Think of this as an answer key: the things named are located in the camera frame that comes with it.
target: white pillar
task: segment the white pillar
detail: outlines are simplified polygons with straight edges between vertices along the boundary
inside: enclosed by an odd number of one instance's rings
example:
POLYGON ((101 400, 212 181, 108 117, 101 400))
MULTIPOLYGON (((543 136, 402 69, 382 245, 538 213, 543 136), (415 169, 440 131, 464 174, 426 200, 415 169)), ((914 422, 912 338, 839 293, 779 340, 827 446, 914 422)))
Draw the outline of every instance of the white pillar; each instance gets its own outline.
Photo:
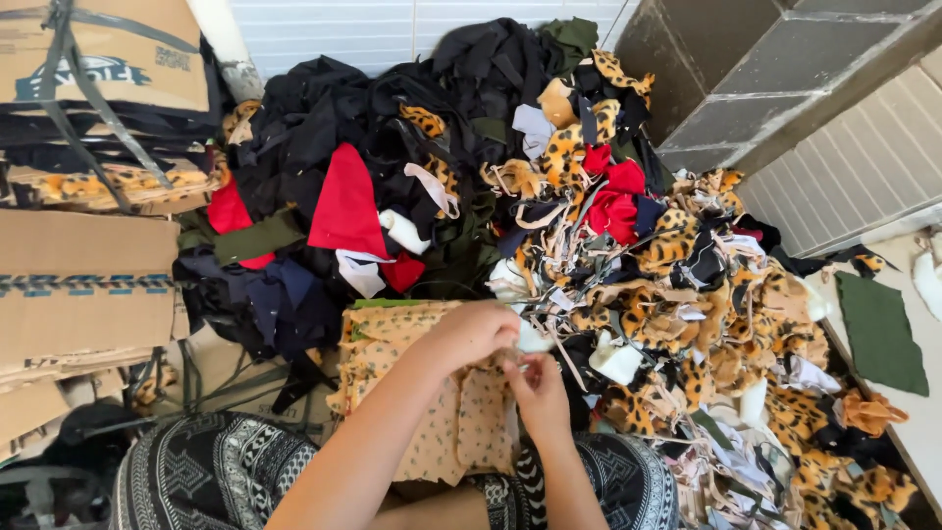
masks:
POLYGON ((219 71, 237 103, 262 99, 262 78, 249 57, 229 0, 187 0, 200 30, 213 47, 219 71))

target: red fabric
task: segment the red fabric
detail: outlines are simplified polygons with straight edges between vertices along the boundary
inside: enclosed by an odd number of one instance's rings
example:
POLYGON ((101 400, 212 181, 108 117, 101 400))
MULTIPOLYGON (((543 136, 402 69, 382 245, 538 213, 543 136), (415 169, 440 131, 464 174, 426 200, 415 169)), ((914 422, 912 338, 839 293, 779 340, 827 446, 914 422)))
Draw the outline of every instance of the red fabric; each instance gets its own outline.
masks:
POLYGON ((600 174, 609 166, 610 158, 611 145, 606 143, 593 149, 586 143, 586 157, 582 159, 582 168, 586 170, 586 173, 600 174))
POLYGON ((644 194, 644 170, 632 159, 616 166, 608 166, 604 173, 609 183, 599 190, 586 211, 589 227, 596 234, 608 230, 622 245, 638 242, 635 233, 634 195, 644 194))
POLYGON ((405 292, 406 289, 415 285, 418 277, 425 272, 425 263, 401 252, 394 263, 380 263, 380 270, 386 276, 390 287, 399 292, 405 292))
POLYGON ((307 244, 389 259, 373 199, 373 181, 349 143, 341 143, 331 156, 307 244))
POLYGON ((749 230, 733 225, 733 233, 741 236, 752 236, 756 241, 762 241, 762 230, 749 230))
MULTIPOLYGON (((230 179, 228 184, 213 191, 213 199, 206 205, 206 217, 209 218, 209 224, 213 229, 220 234, 252 226, 249 210, 245 208, 242 197, 238 195, 234 179, 230 179)), ((274 254, 265 254, 239 261, 239 264, 247 269, 264 269, 274 258, 274 254)))

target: logo on cardboard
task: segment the logo on cardboard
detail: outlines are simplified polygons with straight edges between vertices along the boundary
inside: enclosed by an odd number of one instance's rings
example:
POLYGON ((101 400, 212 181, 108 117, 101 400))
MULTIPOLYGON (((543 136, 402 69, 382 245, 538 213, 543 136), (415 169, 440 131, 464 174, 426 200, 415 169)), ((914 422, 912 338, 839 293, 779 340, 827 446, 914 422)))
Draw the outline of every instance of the logo on cardboard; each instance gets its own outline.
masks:
MULTIPOLYGON (((151 83, 151 78, 144 74, 143 68, 129 66, 122 58, 106 56, 82 56, 82 66, 92 81, 123 81, 133 85, 143 86, 151 83)), ((13 101, 35 101, 39 99, 40 83, 45 65, 40 66, 30 77, 16 80, 16 98, 13 101)), ((75 77, 69 70, 69 63, 65 58, 60 59, 56 66, 53 80, 57 87, 74 85, 75 77)))

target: white tiled wall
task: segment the white tiled wall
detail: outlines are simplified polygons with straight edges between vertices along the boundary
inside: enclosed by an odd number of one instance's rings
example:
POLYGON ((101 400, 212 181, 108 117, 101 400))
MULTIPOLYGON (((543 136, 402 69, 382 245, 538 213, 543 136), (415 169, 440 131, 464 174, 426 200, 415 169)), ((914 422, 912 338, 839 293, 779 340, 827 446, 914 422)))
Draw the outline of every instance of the white tiled wall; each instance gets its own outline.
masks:
POLYGON ((511 17, 538 27, 574 16, 598 23, 611 50, 641 0, 230 0, 263 78, 321 54, 377 75, 427 58, 449 30, 511 17))
POLYGON ((793 255, 942 202, 942 48, 749 176, 737 192, 793 255))

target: hand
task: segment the hand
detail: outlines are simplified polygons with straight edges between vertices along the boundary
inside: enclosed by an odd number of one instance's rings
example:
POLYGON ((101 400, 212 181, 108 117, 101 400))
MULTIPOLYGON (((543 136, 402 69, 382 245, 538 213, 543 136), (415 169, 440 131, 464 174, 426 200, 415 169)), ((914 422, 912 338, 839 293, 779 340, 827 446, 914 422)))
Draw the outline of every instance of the hand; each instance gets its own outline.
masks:
POLYGON ((482 300, 449 311, 409 352, 452 373, 519 340, 520 317, 497 300, 482 300))
POLYGON ((556 359, 550 354, 521 356, 516 363, 504 361, 504 374, 520 406, 520 417, 537 449, 560 440, 572 440, 569 400, 556 359), (518 365, 527 365, 520 371, 518 365))

